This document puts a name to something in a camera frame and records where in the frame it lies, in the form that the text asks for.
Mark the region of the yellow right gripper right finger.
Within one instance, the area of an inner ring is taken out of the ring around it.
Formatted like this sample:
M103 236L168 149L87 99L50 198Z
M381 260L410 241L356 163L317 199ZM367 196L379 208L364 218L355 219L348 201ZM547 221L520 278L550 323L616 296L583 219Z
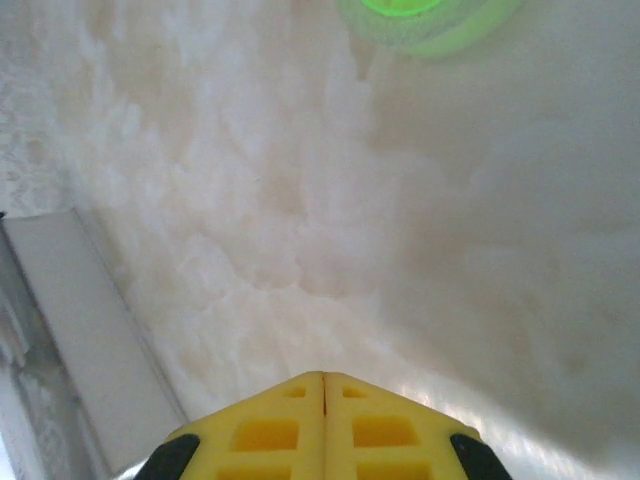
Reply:
M326 373L327 479L509 479L466 424L399 394Z

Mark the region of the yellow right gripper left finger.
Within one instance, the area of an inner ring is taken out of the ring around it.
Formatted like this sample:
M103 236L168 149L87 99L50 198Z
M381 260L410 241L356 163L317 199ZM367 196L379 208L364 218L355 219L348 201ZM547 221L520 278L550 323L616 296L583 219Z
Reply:
M172 432L137 479L322 479L324 376L310 372Z

